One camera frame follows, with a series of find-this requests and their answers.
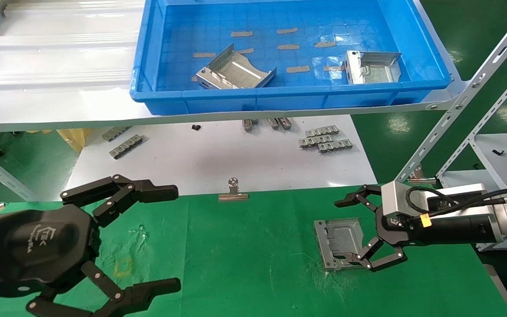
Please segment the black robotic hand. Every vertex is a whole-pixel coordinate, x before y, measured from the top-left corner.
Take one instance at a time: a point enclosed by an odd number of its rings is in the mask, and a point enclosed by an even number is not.
[[[120,317],[146,310],[157,295],[181,290],[177,278],[140,283],[121,290],[96,265],[99,227],[106,227],[134,203],[175,200],[177,186],[155,186],[121,175],[63,192],[56,210],[22,210],[0,215],[0,297],[41,292],[27,305],[38,317]],[[107,199],[93,211],[81,207]],[[92,313],[53,303],[89,277],[109,301]]]

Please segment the tape strip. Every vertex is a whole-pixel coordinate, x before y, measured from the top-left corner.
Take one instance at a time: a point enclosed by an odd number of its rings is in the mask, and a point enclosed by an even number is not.
[[[253,51],[254,51],[253,48],[246,48],[245,50],[237,50],[235,52],[240,53],[240,54],[248,54],[248,53],[253,53]]]
[[[232,32],[230,34],[231,37],[244,37],[244,36],[252,36],[254,33],[252,31],[244,31],[244,32]]]
[[[337,72],[338,70],[345,70],[345,66],[324,66],[322,69],[325,72]]]
[[[193,53],[194,58],[215,57],[217,53]]]
[[[277,34],[287,34],[287,33],[294,33],[297,32],[298,28],[292,28],[292,29],[281,29],[277,30]]]
[[[300,49],[300,45],[298,44],[286,44],[277,46],[280,50],[298,50]]]
[[[302,72],[310,72],[310,66],[297,66],[297,67],[287,67],[287,72],[292,73],[302,73]]]
[[[314,44],[314,46],[316,46],[317,48],[330,48],[336,45],[337,45],[336,42],[318,42]]]

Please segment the yellow label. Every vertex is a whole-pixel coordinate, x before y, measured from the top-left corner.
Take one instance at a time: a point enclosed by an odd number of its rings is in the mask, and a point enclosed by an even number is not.
[[[425,228],[425,227],[429,227],[431,225],[431,220],[429,218],[429,214],[421,214],[420,215],[420,219],[422,221],[422,226]]]

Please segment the robotic arm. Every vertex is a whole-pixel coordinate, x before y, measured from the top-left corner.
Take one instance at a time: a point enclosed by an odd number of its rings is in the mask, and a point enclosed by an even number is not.
[[[369,195],[382,196],[382,205],[375,206]],[[435,191],[390,182],[363,185],[334,205],[358,203],[375,213],[377,235],[357,254],[333,256],[373,272],[406,261],[403,248],[409,245],[497,243],[507,237],[507,189],[487,193],[484,185],[475,184]],[[372,261],[384,243],[392,245],[394,253]]]
[[[179,197],[175,185],[155,186],[121,175],[100,179],[63,192],[64,205],[55,210],[22,210],[0,214],[0,297],[40,294],[26,305],[37,317],[120,317],[147,310],[157,295],[181,290],[177,278],[149,281],[120,289],[95,265],[99,229],[107,227],[134,203]],[[93,216],[81,207],[107,199]],[[86,311],[53,303],[88,277],[109,300]]]

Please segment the blue plastic tray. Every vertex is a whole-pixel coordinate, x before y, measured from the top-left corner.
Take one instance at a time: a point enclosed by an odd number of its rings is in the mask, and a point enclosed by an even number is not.
[[[298,28],[278,34],[277,30]],[[251,31],[252,36],[232,37]],[[316,48],[317,42],[336,46]],[[258,70],[277,67],[264,88],[207,90],[191,77],[230,44]],[[279,50],[299,44],[298,50]],[[399,82],[347,84],[347,50],[401,52]],[[309,72],[286,69],[310,66]],[[146,0],[130,94],[152,114],[308,110],[421,102],[450,76],[412,0]]]

